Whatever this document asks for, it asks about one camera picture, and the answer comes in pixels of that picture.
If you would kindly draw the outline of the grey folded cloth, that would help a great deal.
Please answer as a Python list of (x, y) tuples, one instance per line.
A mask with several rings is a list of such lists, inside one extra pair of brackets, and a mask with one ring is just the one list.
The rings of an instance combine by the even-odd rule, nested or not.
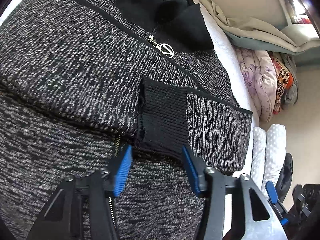
[(289, 80), (281, 98), (282, 109), (293, 106), (298, 100), (297, 66), (292, 55), (281, 53), (281, 59), (289, 71)]

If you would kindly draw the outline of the beige right curtain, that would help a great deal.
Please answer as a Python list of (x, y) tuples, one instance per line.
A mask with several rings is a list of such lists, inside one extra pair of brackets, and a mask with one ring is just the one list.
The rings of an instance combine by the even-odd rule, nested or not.
[(234, 45), (291, 55), (319, 47), (319, 37), (309, 24), (290, 24), (282, 30), (254, 17), (226, 17), (211, 0), (199, 0)]

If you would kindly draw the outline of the black object on bedding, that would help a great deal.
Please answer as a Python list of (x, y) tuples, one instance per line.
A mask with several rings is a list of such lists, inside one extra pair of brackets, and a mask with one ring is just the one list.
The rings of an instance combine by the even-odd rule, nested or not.
[(278, 194), (278, 199), (280, 200), (280, 202), (283, 202), (285, 200), (285, 197), (287, 196), (292, 183), (292, 178), (293, 158), (291, 153), (287, 153), (276, 184), (276, 192)]

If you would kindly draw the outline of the orange patterned folded blanket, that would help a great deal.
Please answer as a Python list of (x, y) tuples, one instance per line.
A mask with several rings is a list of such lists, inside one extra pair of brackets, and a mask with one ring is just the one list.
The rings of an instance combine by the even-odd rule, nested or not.
[(278, 114), (281, 108), (282, 97), (293, 84), (293, 76), (279, 59), (274, 56), (270, 56), (270, 58), (272, 60), (277, 77), (277, 92), (273, 113)]

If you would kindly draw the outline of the pink floral folded quilt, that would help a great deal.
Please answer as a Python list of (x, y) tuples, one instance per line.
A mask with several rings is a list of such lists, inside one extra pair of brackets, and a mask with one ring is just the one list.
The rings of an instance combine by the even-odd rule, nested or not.
[(259, 119), (269, 122), (276, 102), (277, 77), (270, 55), (265, 50), (235, 47), (245, 85)]

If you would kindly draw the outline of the white polka dot bedding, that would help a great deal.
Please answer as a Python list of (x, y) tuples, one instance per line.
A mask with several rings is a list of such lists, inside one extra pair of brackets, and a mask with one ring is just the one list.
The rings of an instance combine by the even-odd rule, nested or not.
[(268, 197), (266, 183), (277, 184), (286, 156), (286, 128), (272, 124), (267, 131), (260, 127), (253, 128), (253, 155), (251, 178)]

